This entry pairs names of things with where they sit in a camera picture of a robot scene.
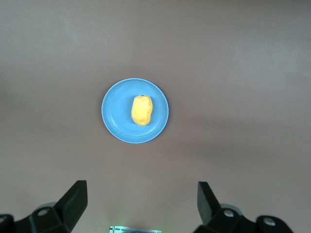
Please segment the blue round plate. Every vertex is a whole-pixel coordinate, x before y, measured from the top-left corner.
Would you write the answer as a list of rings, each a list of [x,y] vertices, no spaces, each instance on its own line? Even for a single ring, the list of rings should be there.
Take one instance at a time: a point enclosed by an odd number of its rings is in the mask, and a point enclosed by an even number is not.
[[[151,97],[153,111],[151,121],[141,126],[131,117],[134,98]],[[152,82],[141,78],[128,78],[109,88],[102,102],[102,118],[106,128],[117,139],[139,144],[155,139],[166,127],[169,104],[162,90]]]

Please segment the brown table cover sheet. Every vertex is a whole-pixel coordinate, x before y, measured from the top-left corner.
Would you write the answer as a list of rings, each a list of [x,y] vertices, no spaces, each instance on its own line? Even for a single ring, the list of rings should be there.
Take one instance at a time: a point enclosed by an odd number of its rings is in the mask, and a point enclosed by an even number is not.
[[[154,140],[102,121],[139,77],[170,108]],[[197,183],[250,220],[311,233],[311,1],[0,0],[0,214],[86,180],[74,233],[192,233]]]

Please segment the yellow potato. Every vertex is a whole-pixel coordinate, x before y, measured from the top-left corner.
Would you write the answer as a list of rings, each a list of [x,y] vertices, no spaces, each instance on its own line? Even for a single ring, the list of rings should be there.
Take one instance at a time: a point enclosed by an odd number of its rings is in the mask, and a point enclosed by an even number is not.
[[[151,115],[153,111],[153,102],[150,96],[139,95],[133,100],[131,117],[132,120],[140,125],[148,125],[151,121]]]

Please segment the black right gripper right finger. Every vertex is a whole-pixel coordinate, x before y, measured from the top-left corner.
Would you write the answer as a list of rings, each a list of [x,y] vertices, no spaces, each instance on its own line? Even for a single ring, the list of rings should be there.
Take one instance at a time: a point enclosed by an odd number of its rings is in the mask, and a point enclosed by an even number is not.
[[[275,216],[259,216],[253,222],[236,206],[220,204],[207,182],[198,183],[197,208],[202,225],[193,233],[294,233]]]

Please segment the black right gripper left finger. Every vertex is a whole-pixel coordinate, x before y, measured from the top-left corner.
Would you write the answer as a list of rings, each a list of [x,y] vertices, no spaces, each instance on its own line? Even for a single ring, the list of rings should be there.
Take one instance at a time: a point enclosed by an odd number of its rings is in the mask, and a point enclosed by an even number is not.
[[[86,207],[87,183],[76,181],[58,202],[43,204],[21,220],[0,214],[0,233],[71,233]]]

